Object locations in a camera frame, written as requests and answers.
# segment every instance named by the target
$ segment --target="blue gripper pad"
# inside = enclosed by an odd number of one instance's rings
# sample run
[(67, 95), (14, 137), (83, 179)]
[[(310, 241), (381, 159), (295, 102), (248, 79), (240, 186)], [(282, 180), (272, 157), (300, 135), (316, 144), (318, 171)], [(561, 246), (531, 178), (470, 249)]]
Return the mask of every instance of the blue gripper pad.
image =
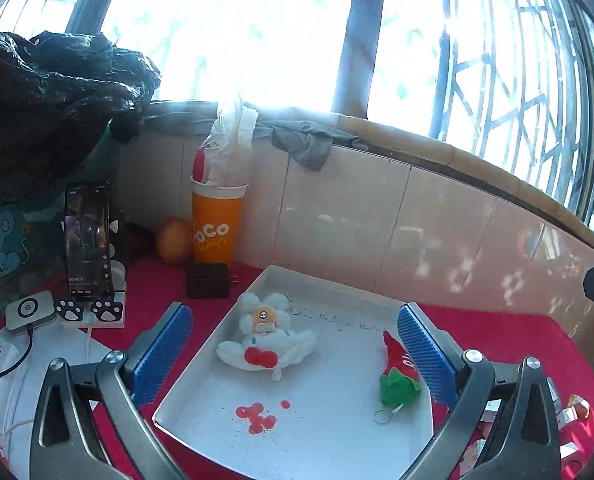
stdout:
[(457, 373), (408, 305), (399, 310), (397, 332), (435, 401), (454, 407), (459, 399)]
[(159, 333), (154, 334), (154, 340), (132, 372), (130, 399), (136, 408), (155, 400), (192, 328), (193, 315), (190, 308), (179, 303)]

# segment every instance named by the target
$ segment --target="smartphone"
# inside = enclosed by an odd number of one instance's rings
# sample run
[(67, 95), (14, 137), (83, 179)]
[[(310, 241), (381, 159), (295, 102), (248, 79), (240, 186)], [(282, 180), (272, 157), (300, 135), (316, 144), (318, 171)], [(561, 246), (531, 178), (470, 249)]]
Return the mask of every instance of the smartphone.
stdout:
[(114, 295), (110, 272), (110, 184), (80, 182), (66, 188), (64, 235), (68, 288), (74, 298)]

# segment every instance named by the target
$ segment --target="plastic bag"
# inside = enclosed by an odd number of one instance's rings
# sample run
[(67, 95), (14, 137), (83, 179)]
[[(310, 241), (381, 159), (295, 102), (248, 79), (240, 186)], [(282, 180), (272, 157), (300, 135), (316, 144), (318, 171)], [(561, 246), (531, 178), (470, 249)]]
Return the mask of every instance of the plastic bag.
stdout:
[(217, 120), (195, 155), (195, 181), (221, 187), (248, 183), (257, 116), (256, 110), (243, 105), (240, 95), (232, 102), (219, 102)]
[(46, 189), (94, 149), (108, 122), (148, 107), (159, 70), (103, 34), (0, 32), (0, 205)]

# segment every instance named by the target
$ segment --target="black plastic bag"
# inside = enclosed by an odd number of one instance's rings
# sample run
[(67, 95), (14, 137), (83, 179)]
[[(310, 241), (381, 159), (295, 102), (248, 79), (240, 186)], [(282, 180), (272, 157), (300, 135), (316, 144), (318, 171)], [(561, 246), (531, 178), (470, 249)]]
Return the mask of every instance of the black plastic bag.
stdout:
[(131, 122), (161, 76), (103, 34), (0, 32), (0, 205), (19, 202), (78, 166), (108, 122)]

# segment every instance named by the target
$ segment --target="table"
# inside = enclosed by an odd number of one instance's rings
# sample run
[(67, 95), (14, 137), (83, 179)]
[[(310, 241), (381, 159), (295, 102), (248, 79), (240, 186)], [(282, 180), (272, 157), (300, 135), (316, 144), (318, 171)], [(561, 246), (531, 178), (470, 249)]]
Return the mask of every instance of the table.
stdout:
[[(139, 333), (155, 324), (173, 301), (183, 301), (193, 312), (193, 332), (190, 341), (175, 362), (155, 402), (141, 409), (151, 426), (156, 406), (237, 297), (260, 272), (261, 269), (235, 262), (232, 264), (231, 274), (237, 276), (239, 282), (231, 286), (231, 295), (227, 299), (188, 300), (184, 269), (164, 266), (154, 257), (145, 258), (129, 269), (126, 276), (128, 285), (125, 327), (94, 329), (94, 339), (109, 348), (125, 350)], [(62, 296), (65, 294), (64, 279), (60, 277), (51, 280), (44, 288), (51, 290), (55, 296)], [(594, 373), (586, 359), (554, 320), (547, 316), (421, 306), (433, 323), (438, 328), (450, 332), (462, 348), (476, 348), (489, 360), (499, 362), (519, 363), (527, 355), (535, 356), (542, 362), (547, 375), (553, 379), (562, 402), (566, 403), (572, 393), (588, 400), (591, 404), (590, 417), (571, 424), (562, 432), (561, 438), (563, 444), (574, 442), (580, 448), (580, 463), (583, 464), (589, 459), (594, 452)], [(0, 329), (3, 325), (3, 320), (0, 320)], [(445, 415), (446, 410), (443, 406), (433, 406), (435, 428)], [(139, 478), (101, 405), (94, 410), (93, 416), (113, 465), (129, 476)], [(189, 478), (245, 478), (197, 455), (156, 428), (155, 433)], [(578, 466), (569, 466), (563, 471), (562, 478), (573, 478), (578, 469)]]

